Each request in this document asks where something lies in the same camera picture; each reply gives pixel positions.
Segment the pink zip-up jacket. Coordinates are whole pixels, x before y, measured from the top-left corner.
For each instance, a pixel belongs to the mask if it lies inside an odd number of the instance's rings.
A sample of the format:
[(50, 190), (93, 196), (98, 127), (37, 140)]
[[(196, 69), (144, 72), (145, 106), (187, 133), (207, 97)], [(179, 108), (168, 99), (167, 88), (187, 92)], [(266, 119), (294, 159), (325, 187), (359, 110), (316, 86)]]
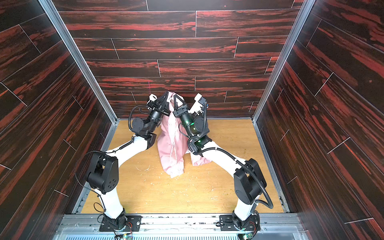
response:
[(205, 143), (209, 141), (207, 120), (208, 103), (204, 104), (202, 113), (189, 113), (194, 117), (194, 123), (190, 126), (183, 126), (180, 118), (176, 118), (174, 111), (174, 98), (176, 93), (169, 92), (169, 108), (171, 114), (164, 116), (161, 122), (161, 134), (158, 137), (158, 150), (163, 170), (171, 177), (175, 178), (184, 173), (184, 155), (191, 154), (192, 164), (200, 166), (210, 161), (204, 157), (196, 155)]

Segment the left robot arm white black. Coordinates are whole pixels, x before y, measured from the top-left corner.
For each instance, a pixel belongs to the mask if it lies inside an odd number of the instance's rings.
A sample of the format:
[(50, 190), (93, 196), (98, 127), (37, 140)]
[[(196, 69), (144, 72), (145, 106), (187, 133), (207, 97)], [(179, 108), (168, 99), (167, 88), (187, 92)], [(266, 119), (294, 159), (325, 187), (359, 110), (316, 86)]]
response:
[(151, 148), (156, 140), (155, 129), (160, 125), (163, 116), (171, 111), (168, 100), (169, 92), (157, 98), (151, 94), (146, 105), (133, 108), (150, 110), (146, 119), (129, 120), (129, 129), (134, 133), (131, 140), (110, 152), (92, 151), (93, 156), (86, 173), (86, 180), (101, 200), (104, 218), (113, 230), (122, 231), (127, 225), (126, 212), (120, 203), (117, 185), (120, 166), (135, 156)]

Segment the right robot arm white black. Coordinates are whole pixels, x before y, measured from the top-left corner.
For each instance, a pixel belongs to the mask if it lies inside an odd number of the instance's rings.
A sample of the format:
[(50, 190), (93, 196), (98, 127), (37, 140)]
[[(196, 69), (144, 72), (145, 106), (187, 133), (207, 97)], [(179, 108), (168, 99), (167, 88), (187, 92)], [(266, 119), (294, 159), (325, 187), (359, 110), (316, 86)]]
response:
[(262, 204), (269, 209), (274, 207), (266, 187), (267, 182), (254, 159), (244, 160), (220, 148), (208, 137), (207, 119), (208, 102), (200, 94), (195, 97), (191, 109), (179, 95), (175, 95), (173, 114), (181, 120), (188, 141), (189, 151), (195, 155), (210, 160), (228, 172), (234, 179), (234, 190), (238, 198), (232, 212), (234, 227), (245, 230), (249, 225), (256, 226), (260, 222), (256, 207)]

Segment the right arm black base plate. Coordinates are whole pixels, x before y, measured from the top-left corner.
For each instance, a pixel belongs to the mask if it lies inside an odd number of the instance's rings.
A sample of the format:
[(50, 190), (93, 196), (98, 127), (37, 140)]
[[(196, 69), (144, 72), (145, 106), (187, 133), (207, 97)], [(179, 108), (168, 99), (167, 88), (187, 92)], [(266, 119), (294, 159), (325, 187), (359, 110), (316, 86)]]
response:
[(242, 221), (237, 216), (220, 215), (216, 226), (220, 227), (221, 231), (258, 231), (261, 229), (259, 219), (256, 215), (250, 215), (246, 220)]

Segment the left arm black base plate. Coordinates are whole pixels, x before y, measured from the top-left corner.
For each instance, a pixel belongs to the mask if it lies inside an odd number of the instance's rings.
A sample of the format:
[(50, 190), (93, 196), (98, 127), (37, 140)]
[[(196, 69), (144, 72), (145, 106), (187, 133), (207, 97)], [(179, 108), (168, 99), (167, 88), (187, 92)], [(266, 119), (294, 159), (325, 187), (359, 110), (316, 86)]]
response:
[(103, 220), (99, 228), (100, 232), (138, 232), (142, 223), (142, 216), (126, 215), (111, 219), (103, 215)]

